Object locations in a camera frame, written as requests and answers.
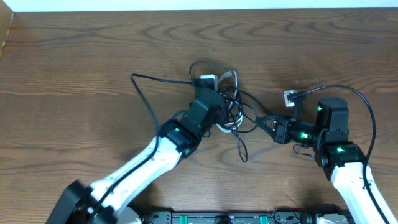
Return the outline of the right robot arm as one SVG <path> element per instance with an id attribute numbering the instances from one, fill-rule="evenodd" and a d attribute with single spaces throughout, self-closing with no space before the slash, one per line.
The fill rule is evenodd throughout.
<path id="1" fill-rule="evenodd" d="M 381 195 L 365 155 L 349 141 L 349 109 L 342 98 L 322 98 L 314 124 L 288 115 L 256 118 L 257 125 L 274 142 L 296 142 L 311 147 L 313 158 L 334 188 L 343 197 L 355 223 L 397 223 L 397 219 Z"/>

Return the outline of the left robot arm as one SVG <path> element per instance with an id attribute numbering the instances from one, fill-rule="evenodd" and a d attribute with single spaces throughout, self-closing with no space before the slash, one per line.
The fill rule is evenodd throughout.
<path id="1" fill-rule="evenodd" d="M 189 157 L 205 132 L 225 121 L 226 100 L 216 91 L 199 88 L 181 119 L 170 119 L 136 157 L 107 177 L 85 187 L 71 183 L 61 194 L 47 223 L 140 223 L 128 205 L 150 183 Z"/>

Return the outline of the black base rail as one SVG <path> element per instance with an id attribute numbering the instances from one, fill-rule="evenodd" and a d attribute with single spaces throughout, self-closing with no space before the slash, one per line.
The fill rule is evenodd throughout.
<path id="1" fill-rule="evenodd" d="M 280 206 L 263 211 L 175 211 L 159 208 L 141 216 L 143 224 L 354 224 L 350 212 L 334 204 L 305 209 Z"/>

